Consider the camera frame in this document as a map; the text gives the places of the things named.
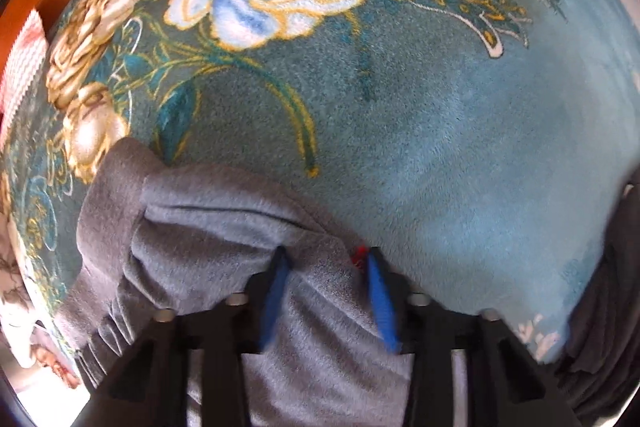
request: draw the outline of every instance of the black fabric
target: black fabric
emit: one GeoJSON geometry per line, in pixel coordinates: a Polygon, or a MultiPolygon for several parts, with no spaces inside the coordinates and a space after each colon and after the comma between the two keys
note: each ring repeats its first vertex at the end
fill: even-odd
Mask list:
{"type": "MultiPolygon", "coordinates": [[[[640,169],[632,176],[638,182],[640,169]]],[[[554,366],[560,390],[585,426],[614,415],[640,380],[640,185],[620,201],[604,254],[570,318],[554,366]]]]}

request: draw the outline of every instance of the gray garment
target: gray garment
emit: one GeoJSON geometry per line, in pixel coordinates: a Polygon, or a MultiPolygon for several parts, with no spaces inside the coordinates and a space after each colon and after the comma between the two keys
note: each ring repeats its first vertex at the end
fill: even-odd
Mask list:
{"type": "MultiPolygon", "coordinates": [[[[241,290],[251,274],[267,266],[274,248],[286,245],[294,271],[274,342],[262,355],[244,356],[252,422],[400,425],[411,359],[389,354],[378,338],[362,276],[349,256],[362,241],[261,176],[220,165],[157,170],[146,154],[135,140],[121,140],[82,206],[83,261],[103,267],[99,291],[112,292],[104,300],[106,316],[78,351],[91,382],[100,382],[155,309],[180,314],[209,309],[241,290]],[[146,178],[140,178],[144,172],[146,178]],[[130,192],[121,190],[127,187],[142,187],[142,213],[127,210],[130,192]],[[106,222],[96,226],[99,221],[88,216],[104,216],[106,222]],[[122,254],[128,230],[133,230],[130,249],[122,254]],[[105,267],[108,261],[95,256],[110,251],[111,266],[105,267]],[[113,259],[121,260],[121,269],[113,259]],[[117,288],[105,283],[106,273],[122,274],[117,288]]],[[[89,279],[84,284],[91,287],[89,279]]],[[[74,302],[82,302],[76,288],[72,294],[74,302]]],[[[97,297],[95,291],[90,297],[97,297]]],[[[56,324],[69,338],[80,339],[79,330],[93,319],[79,322],[69,312],[62,307],[56,324]]],[[[190,423],[200,400],[198,357],[192,361],[190,423]]]]}

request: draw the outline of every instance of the floral blanket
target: floral blanket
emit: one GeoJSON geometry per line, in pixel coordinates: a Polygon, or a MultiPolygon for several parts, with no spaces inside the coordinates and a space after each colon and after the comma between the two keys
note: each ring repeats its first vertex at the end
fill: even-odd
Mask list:
{"type": "Polygon", "coordinates": [[[640,159],[639,63],[618,0],[72,0],[3,151],[32,298],[65,298],[130,135],[294,188],[553,357],[640,159]]]}

